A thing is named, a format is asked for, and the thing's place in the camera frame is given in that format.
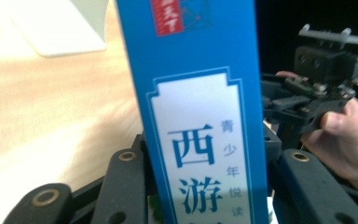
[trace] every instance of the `human hand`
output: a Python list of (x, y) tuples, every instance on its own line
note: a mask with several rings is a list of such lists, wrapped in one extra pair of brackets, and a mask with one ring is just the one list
hole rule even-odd
[[(277, 76), (294, 77), (296, 74), (282, 71)], [(342, 114), (325, 113), (321, 128), (303, 134), (302, 143), (326, 166), (358, 189), (358, 100), (349, 100)]]

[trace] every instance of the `finger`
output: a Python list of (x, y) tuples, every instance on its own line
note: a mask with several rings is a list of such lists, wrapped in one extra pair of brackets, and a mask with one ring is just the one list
hole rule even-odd
[(325, 113), (321, 120), (322, 129), (335, 136), (351, 135), (354, 125), (351, 117), (336, 112)]
[(298, 74), (288, 71), (279, 71), (276, 75), (277, 77), (298, 77)]
[(304, 133), (301, 136), (301, 142), (306, 148), (319, 148), (321, 144), (321, 138), (323, 136), (323, 130), (316, 130), (312, 133)]
[(358, 122), (358, 99), (353, 98), (349, 100), (343, 108), (343, 113), (353, 117)]

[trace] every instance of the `wooden table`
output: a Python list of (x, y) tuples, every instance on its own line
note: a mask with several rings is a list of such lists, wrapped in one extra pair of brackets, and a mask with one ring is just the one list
hole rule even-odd
[(107, 50), (43, 58), (0, 10), (0, 223), (31, 189), (79, 189), (143, 130), (116, 9)]

